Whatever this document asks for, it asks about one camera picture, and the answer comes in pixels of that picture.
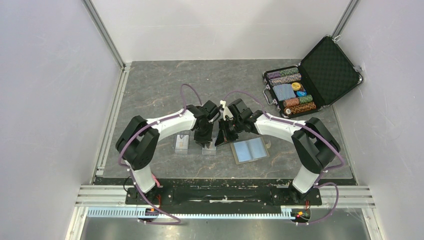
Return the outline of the clear acrylic card box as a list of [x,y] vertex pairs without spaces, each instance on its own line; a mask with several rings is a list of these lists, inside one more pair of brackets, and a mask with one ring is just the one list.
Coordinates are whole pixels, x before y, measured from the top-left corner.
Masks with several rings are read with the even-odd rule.
[[205,144],[202,147],[202,153],[201,153],[202,155],[204,155],[204,156],[215,156],[216,155],[216,150],[217,150],[217,147],[215,146],[216,139],[217,139],[216,137],[213,137],[211,142]]
[[189,152],[190,136],[188,134],[177,134],[175,139],[175,153],[186,155]]

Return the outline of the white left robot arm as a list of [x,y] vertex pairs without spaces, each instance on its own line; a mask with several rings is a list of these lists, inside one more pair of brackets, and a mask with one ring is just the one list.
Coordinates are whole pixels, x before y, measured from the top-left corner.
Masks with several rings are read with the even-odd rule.
[[160,118],[144,119],[137,115],[130,120],[115,148],[119,153],[118,163],[128,168],[140,200],[151,204],[157,198],[150,162],[158,142],[180,132],[193,131],[194,141],[202,147],[209,147],[213,142],[214,121],[219,115],[218,106],[209,100],[203,105],[188,105]]

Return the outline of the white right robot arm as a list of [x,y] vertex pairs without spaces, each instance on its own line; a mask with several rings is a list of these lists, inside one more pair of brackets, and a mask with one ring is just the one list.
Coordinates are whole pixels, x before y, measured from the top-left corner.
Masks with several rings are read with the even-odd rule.
[[295,204],[309,198],[309,191],[334,158],[343,159],[340,145],[316,117],[307,121],[288,120],[262,110],[252,111],[240,98],[230,104],[221,100],[219,108],[223,117],[218,122],[216,146],[236,141],[242,132],[272,136],[294,145],[302,164],[288,191],[289,199]]

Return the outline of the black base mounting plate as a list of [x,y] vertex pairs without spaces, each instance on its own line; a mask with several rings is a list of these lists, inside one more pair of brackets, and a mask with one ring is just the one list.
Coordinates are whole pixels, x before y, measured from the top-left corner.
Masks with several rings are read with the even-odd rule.
[[297,193],[289,179],[162,178],[145,197],[169,214],[276,214],[281,206],[321,206],[317,188]]

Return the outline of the poker chips in case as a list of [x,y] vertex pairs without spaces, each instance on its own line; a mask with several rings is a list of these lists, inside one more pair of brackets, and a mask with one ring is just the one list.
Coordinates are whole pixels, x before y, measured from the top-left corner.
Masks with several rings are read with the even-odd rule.
[[283,118],[294,118],[318,110],[313,88],[298,66],[263,73],[265,89],[271,95],[269,104],[276,105]]

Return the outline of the black poker chip case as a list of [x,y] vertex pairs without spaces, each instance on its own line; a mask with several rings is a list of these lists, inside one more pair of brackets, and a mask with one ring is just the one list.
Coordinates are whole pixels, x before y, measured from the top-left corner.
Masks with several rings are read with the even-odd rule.
[[313,89],[318,110],[310,114],[334,104],[364,80],[330,35],[324,36],[297,65],[291,66],[299,67],[301,73],[306,74]]

